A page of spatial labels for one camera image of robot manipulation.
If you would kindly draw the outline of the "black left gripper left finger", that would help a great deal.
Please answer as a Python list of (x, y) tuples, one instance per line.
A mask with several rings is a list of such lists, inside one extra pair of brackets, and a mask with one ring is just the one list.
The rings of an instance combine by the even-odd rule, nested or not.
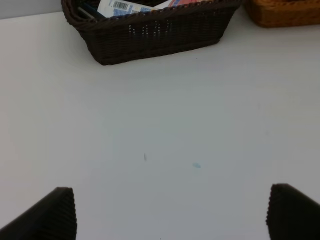
[(77, 216), (71, 187), (56, 187), (0, 229), (2, 240), (75, 240)]

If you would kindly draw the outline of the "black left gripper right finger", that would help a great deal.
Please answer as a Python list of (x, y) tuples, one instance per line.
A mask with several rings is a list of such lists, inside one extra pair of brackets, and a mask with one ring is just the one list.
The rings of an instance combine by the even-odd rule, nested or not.
[(318, 240), (320, 204), (287, 183), (273, 184), (265, 222), (271, 240)]

